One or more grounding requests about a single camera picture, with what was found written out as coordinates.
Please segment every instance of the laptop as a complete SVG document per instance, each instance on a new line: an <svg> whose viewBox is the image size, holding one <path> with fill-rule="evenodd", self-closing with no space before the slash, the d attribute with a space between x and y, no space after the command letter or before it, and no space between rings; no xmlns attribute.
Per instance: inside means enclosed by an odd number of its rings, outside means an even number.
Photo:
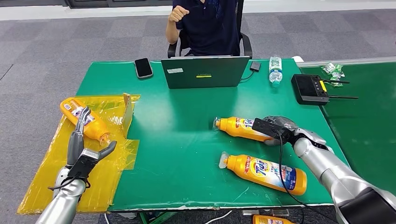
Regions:
<svg viewBox="0 0 396 224"><path fill-rule="evenodd" d="M231 87L239 84L249 56L180 57L161 60L170 89Z"/></svg>

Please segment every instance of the yellow plastic sheet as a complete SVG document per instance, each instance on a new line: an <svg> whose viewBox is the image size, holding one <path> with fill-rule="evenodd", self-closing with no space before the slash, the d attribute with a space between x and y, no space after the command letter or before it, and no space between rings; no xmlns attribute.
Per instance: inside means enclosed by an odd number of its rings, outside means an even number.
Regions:
<svg viewBox="0 0 396 224"><path fill-rule="evenodd" d="M140 95L131 95L131 101L135 102L139 97ZM104 212L113 201L122 171L134 168L139 141L124 138L122 117L125 102L122 95L78 97L78 99L104 120L111 133L111 140L117 141L115 150L102 159L90 173L88 181L91 187L85 190L77 207L78 212ZM58 171L66 164L67 145L74 129L75 126L62 116L49 149L17 213L40 213L50 203L52 191L47 187L54 185ZM97 140L85 136L84 143L85 148L92 150L99 151L103 148Z"/></svg>

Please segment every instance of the orange detergent bottle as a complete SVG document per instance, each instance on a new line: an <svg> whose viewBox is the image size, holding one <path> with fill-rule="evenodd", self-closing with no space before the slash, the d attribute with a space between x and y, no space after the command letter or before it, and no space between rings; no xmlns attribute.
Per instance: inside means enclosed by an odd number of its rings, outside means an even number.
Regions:
<svg viewBox="0 0 396 224"><path fill-rule="evenodd" d="M269 188L286 192L279 175L279 164L248 155L221 154L219 168L228 168L240 178ZM307 190L307 174L297 168L282 165L283 181L293 195L302 195Z"/></svg>
<svg viewBox="0 0 396 224"><path fill-rule="evenodd" d="M62 113L74 124L77 124L78 116L86 107L80 100L70 97L65 99L60 104ZM84 134L90 139L96 139L101 145L110 142L110 133L107 130L106 123L93 111L88 115L87 121L84 124Z"/></svg>
<svg viewBox="0 0 396 224"><path fill-rule="evenodd" d="M294 223L284 218L254 215L253 224L294 224Z"/></svg>
<svg viewBox="0 0 396 224"><path fill-rule="evenodd" d="M227 132L227 134L233 137L243 137L270 144L274 140L272 137L252 129L254 121L238 117L220 119L216 117L213 122L213 128Z"/></svg>

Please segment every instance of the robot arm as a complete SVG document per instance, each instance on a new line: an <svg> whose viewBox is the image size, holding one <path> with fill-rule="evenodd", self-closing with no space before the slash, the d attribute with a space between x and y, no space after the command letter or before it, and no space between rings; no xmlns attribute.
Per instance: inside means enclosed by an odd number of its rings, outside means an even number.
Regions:
<svg viewBox="0 0 396 224"><path fill-rule="evenodd" d="M344 164L316 133L280 126L274 120L256 119L254 130L292 144L334 202L340 224L396 224L396 197L377 188Z"/></svg>
<svg viewBox="0 0 396 224"><path fill-rule="evenodd" d="M84 123L91 110L82 110L76 129L71 133L67 163L58 172L53 190L53 199L35 224L71 224L76 215L77 204L85 192L88 175L95 165L115 149L116 141L100 152L84 148Z"/></svg>

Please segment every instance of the black chair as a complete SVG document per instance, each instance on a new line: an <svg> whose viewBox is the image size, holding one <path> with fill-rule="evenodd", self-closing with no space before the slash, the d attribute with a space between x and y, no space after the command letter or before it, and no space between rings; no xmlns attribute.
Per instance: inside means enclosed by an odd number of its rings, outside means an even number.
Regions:
<svg viewBox="0 0 396 224"><path fill-rule="evenodd" d="M236 27L238 29L239 42L241 40L243 40L243 49L245 51L245 55L249 56L250 58L252 58L253 57L253 52L252 52L252 46L250 45L249 37L240 32L240 24L241 24L241 21L242 21L243 1L244 0L238 0L237 5L236 5L236 9L235 9L235 13L236 13ZM179 38L180 38L180 50L179 50L179 55L178 56L181 56L182 55L182 50L186 49L186 48L189 48L189 44L188 44L187 34L185 32L183 32L183 30L180 31ZM168 58L176 56L176 46L177 46L177 42L174 43L174 44L170 44L169 45Z"/></svg>

